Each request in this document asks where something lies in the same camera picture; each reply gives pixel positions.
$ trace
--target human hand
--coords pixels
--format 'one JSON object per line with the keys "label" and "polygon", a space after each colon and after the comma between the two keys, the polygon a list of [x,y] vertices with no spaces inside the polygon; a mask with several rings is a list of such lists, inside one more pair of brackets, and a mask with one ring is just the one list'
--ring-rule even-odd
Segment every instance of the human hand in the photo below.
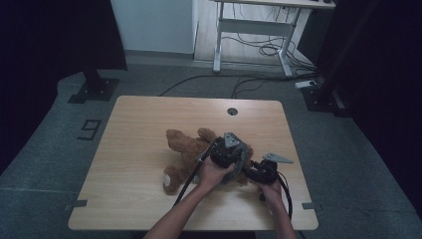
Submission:
{"label": "human hand", "polygon": [[267,206],[270,208],[271,211],[276,209],[280,205],[280,203],[283,203],[282,185],[278,180],[276,180],[270,185],[253,180],[250,180],[250,182],[257,185],[257,191],[259,194],[264,194]]}
{"label": "human hand", "polygon": [[228,168],[222,168],[215,164],[210,157],[207,157],[199,170],[200,180],[198,186],[210,192],[220,184],[227,173],[232,172],[234,169],[234,163]]}

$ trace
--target wooden table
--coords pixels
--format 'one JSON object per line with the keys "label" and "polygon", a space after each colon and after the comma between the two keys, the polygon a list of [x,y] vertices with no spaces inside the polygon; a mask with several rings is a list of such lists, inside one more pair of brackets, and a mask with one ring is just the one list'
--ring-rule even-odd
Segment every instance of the wooden table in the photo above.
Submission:
{"label": "wooden table", "polygon": [[[213,71],[215,73],[220,72],[221,64],[221,35],[223,32],[228,33],[243,33],[243,34],[255,34],[255,35],[268,35],[285,37],[283,47],[279,51],[278,56],[282,64],[283,70],[287,77],[291,77],[292,70],[290,68],[290,60],[287,57],[287,51],[292,41],[293,34],[295,33],[296,25],[298,23],[299,15],[301,10],[307,9],[334,9],[335,4],[331,1],[330,3],[324,3],[322,0],[311,1],[311,0],[211,0],[214,2],[221,3],[220,15],[218,18],[217,28],[217,44],[214,52],[214,66]],[[294,19],[290,23],[279,23],[279,22],[268,22],[268,21],[250,21],[242,19],[227,19],[223,16],[224,3],[240,3],[240,4],[253,4],[253,5],[270,5],[270,6],[281,6],[281,7],[294,7],[297,8]]]}
{"label": "wooden table", "polygon": [[[235,116],[228,109],[238,111]],[[177,195],[162,189],[162,170],[180,159],[165,137],[169,128],[197,136],[199,127],[217,135],[231,131],[254,149],[254,160],[267,152],[291,159],[279,164],[289,182],[296,230],[317,228],[311,197],[282,104],[274,101],[120,97],[69,220],[74,230],[148,230],[173,205]],[[220,185],[197,207],[185,230],[272,230],[272,217],[254,185]]]}

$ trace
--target brown teddy bear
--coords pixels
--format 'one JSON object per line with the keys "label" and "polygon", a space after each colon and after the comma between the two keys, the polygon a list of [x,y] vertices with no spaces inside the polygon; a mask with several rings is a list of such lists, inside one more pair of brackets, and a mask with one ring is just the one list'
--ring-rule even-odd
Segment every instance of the brown teddy bear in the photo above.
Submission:
{"label": "brown teddy bear", "polygon": [[[199,137],[193,138],[185,135],[182,131],[168,129],[166,137],[168,146],[181,153],[181,160],[167,165],[164,169],[163,188],[167,194],[173,194],[193,172],[198,161],[197,156],[205,151],[210,143],[218,136],[209,128],[201,127],[198,129]],[[241,172],[242,167],[250,167],[250,160],[253,154],[252,148],[247,145],[246,159],[242,163],[236,163],[230,179],[237,177],[240,183],[246,182],[246,177]]]}

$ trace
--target person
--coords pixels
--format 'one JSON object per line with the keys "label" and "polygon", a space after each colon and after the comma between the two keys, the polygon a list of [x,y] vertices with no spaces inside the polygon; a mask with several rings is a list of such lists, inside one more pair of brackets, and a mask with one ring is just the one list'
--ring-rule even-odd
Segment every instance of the person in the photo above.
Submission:
{"label": "person", "polygon": [[[234,170],[234,164],[228,168],[217,166],[210,157],[204,160],[199,175],[199,183],[173,208],[171,208],[152,228],[145,234],[144,239],[171,239],[178,238],[195,208],[201,200],[210,194],[221,182],[224,175]],[[278,239],[296,238],[295,231],[287,213],[281,196],[280,182],[271,185],[250,181],[258,186],[259,193],[266,197],[266,203],[271,210],[276,227]]]}

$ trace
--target forearm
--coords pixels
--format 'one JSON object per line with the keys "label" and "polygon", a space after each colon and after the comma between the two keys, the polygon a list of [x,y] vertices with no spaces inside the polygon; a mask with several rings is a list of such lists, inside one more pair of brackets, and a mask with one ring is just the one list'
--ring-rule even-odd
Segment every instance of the forearm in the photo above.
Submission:
{"label": "forearm", "polygon": [[207,193],[207,189],[196,186],[185,198],[155,223],[144,238],[177,238],[196,206]]}
{"label": "forearm", "polygon": [[274,223],[278,239],[296,238],[286,206],[281,200],[272,208]]}

